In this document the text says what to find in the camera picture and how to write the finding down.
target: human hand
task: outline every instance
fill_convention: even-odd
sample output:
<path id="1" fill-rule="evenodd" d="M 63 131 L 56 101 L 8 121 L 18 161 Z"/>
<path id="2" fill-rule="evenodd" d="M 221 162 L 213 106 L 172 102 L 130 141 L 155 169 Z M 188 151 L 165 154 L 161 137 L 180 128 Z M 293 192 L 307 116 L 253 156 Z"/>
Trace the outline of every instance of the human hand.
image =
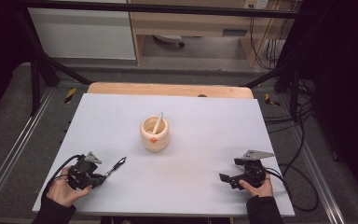
<path id="1" fill-rule="evenodd" d="M 266 172 L 266 179 L 264 179 L 264 183 L 261 187 L 255 188 L 252 185 L 250 185 L 248 182 L 244 180 L 240 180 L 239 184 L 248 190 L 252 196 L 258 195 L 261 197 L 272 197 L 274 195 L 271 185 L 271 177 L 270 174 Z"/>
<path id="2" fill-rule="evenodd" d="M 82 190 L 72 189 L 67 182 L 68 171 L 71 167 L 65 167 L 61 171 L 61 176 L 56 178 L 48 190 L 48 198 L 60 205 L 70 207 L 79 198 L 89 194 L 92 185 Z"/>

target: floor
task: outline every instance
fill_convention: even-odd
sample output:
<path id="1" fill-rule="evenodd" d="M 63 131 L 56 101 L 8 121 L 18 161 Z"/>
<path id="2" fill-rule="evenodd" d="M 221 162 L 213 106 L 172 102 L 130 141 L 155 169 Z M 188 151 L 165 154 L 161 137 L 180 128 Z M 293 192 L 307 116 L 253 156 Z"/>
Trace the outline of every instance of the floor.
<path id="1" fill-rule="evenodd" d="M 149 82 L 175 84 L 203 84 L 238 86 L 248 83 L 267 72 L 260 67 L 249 68 L 236 38 L 184 37 L 186 46 L 181 49 L 173 44 L 163 43 L 149 36 L 146 39 L 144 60 L 122 62 L 115 60 L 67 60 L 63 63 L 84 77 L 98 81 Z M 26 130 L 30 119 L 31 92 L 29 67 L 19 67 L 5 96 L 0 103 L 0 223 L 29 222 L 34 214 L 30 211 L 34 204 L 38 186 L 46 178 L 47 171 L 60 148 L 65 130 L 76 112 L 81 94 L 87 91 L 82 85 L 67 75 L 59 74 L 62 82 L 58 88 L 42 88 L 48 103 L 42 105 L 40 118 L 33 128 Z M 253 89 L 259 100 L 263 116 L 276 152 L 277 160 L 289 162 L 296 154 L 301 131 L 298 125 L 278 122 L 274 119 L 287 115 L 288 94 L 276 94 L 272 78 Z M 304 85 L 311 86 L 307 80 Z M 70 104 L 63 101 L 68 91 L 75 87 L 76 94 Z M 270 101 L 266 103 L 266 93 Z M 308 96 L 301 96 L 305 104 Z M 310 116 L 304 123 L 306 135 L 304 150 L 295 162 L 301 174 L 313 178 L 318 187 L 318 206 L 312 212 L 296 210 L 295 217 L 286 217 L 287 223 L 358 223 L 358 185 L 345 163 L 332 159 L 331 150 L 324 137 L 317 118 Z M 17 142 L 19 136 L 27 136 Z M 317 164 L 320 168 L 312 170 Z M 322 175 L 321 180 L 314 177 Z M 293 204 L 302 208 L 312 208 L 316 204 L 315 193 L 306 179 L 289 170 L 287 182 L 294 193 Z M 329 210 L 336 205 L 338 210 Z M 77 223 L 98 223 L 97 217 L 76 215 Z M 235 223 L 247 223 L 246 217 L 236 217 Z"/>

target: forearm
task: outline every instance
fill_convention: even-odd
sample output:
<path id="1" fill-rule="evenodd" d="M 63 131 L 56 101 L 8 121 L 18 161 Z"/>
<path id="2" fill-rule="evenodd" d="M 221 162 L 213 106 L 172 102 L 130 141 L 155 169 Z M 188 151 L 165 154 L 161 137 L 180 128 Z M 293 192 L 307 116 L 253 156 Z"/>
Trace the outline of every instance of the forearm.
<path id="1" fill-rule="evenodd" d="M 40 207 L 33 224 L 67 224 L 74 215 L 75 210 L 74 206 L 65 207 L 47 197 Z"/>
<path id="2" fill-rule="evenodd" d="M 280 224 L 283 223 L 278 206 L 274 197 L 254 196 L 246 204 L 250 223 L 257 224 Z"/>

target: white table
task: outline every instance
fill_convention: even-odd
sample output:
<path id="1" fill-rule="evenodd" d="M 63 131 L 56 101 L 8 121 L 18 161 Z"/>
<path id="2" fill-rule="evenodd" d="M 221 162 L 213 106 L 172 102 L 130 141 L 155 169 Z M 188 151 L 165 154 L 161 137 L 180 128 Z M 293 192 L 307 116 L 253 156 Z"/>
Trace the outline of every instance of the white table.
<path id="1" fill-rule="evenodd" d="M 142 146 L 139 127 L 160 112 L 170 123 L 171 142 L 152 153 Z M 233 159 L 248 149 L 273 152 L 257 100 L 86 93 L 47 181 L 76 154 L 92 151 L 103 161 L 94 173 L 102 175 L 127 156 L 102 186 L 76 202 L 78 213 L 243 217 L 251 195 L 221 182 L 219 174 L 242 174 L 243 167 Z M 279 170 L 275 158 L 262 162 Z M 282 216 L 293 216 L 281 181 L 271 180 Z M 40 195 L 33 211 L 39 207 Z"/>

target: gray carpet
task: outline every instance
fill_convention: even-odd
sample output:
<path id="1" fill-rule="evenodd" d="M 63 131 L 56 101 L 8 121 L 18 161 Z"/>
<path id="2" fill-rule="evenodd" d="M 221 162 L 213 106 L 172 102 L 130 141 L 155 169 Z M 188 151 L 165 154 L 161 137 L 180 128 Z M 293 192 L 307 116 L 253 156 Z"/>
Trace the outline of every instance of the gray carpet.
<path id="1" fill-rule="evenodd" d="M 260 76 L 255 71 L 248 71 L 247 73 L 214 69 L 213 71 L 193 71 L 191 69 L 184 71 L 171 69 L 170 67 L 150 69 L 145 68 L 146 66 L 148 65 L 113 69 L 75 68 L 74 70 L 84 77 L 97 81 L 228 86 L 238 86 Z M 60 78 L 62 79 L 62 84 L 54 89 L 44 115 L 37 124 L 10 177 L 0 192 L 0 217 L 34 218 L 31 209 L 37 196 L 35 191 L 46 179 L 50 165 L 60 148 L 60 141 L 65 137 L 64 131 L 70 126 L 68 121 L 75 114 L 82 93 L 86 92 L 88 88 L 75 83 L 71 78 L 63 74 L 60 74 Z M 280 101 L 280 99 L 289 97 L 287 93 L 280 94 L 280 97 L 274 94 L 271 88 L 274 81 L 274 79 L 271 79 L 262 86 L 253 89 L 255 98 L 259 100 L 261 111 L 265 117 L 286 115 L 283 106 L 265 103 L 265 93 L 269 93 L 273 101 Z M 29 118 L 31 111 L 30 85 L 29 68 L 26 66 L 19 67 L 14 73 L 13 80 L 0 103 L 0 164 L 11 150 L 17 136 Z M 63 101 L 71 87 L 77 87 L 76 94 L 71 103 L 66 105 Z M 307 99 L 300 98 L 301 103 L 305 101 Z M 289 125 L 288 122 L 279 123 L 268 125 L 267 128 L 269 132 L 273 132 Z M 305 122 L 305 135 L 312 154 L 321 167 L 345 220 L 348 223 L 358 223 L 358 185 L 345 163 L 333 161 L 330 147 L 325 140 L 317 118 L 310 117 Z M 293 130 L 285 129 L 271 133 L 269 136 L 278 162 L 289 162 L 298 149 L 298 142 Z M 294 166 L 305 175 L 309 175 L 301 154 Z M 310 208 L 314 205 L 315 195 L 304 178 L 293 170 L 289 170 L 285 179 L 293 192 L 293 203 L 295 205 L 303 208 Z M 76 215 L 74 219 L 98 220 L 99 218 Z M 236 218 L 235 221 L 236 223 L 247 223 L 247 218 Z M 296 216 L 286 217 L 285 222 L 330 223 L 321 203 L 312 212 L 296 210 Z"/>

